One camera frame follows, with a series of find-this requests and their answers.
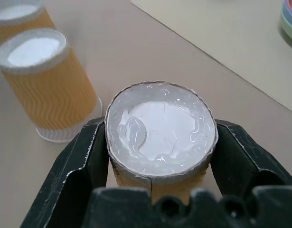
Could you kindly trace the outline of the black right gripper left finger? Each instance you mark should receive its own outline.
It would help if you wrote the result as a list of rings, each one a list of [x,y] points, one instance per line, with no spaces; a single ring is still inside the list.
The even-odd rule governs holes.
[[[108,163],[104,119],[90,120],[56,158],[20,228],[80,228]]]

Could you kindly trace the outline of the stacked pastel plastic bowls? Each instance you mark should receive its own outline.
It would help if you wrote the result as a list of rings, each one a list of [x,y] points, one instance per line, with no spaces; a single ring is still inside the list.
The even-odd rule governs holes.
[[[283,0],[281,27],[292,40],[292,0]]]

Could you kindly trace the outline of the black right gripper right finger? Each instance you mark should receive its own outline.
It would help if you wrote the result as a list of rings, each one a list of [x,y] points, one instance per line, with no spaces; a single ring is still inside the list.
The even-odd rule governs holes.
[[[211,169],[221,194],[246,198],[256,186],[290,185],[292,176],[245,129],[217,120],[218,142]]]

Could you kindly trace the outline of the orange ribbed paper cup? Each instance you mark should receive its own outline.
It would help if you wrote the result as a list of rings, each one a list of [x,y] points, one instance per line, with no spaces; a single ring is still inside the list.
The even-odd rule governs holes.
[[[166,81],[133,84],[113,98],[104,123],[119,187],[144,188],[153,203],[165,196],[189,203],[218,141],[212,112],[195,91]]]
[[[71,141],[103,114],[97,96],[65,35],[27,30],[0,45],[0,68],[41,138]]]
[[[56,28],[43,0],[0,0],[0,43],[38,28]]]

